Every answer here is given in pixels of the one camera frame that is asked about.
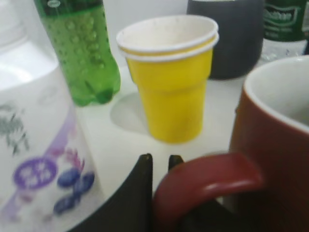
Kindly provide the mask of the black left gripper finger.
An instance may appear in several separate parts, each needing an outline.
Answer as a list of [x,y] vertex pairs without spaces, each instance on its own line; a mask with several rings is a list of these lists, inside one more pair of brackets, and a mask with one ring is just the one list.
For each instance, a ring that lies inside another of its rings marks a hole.
[[152,232],[153,157],[140,155],[118,190],[72,232]]

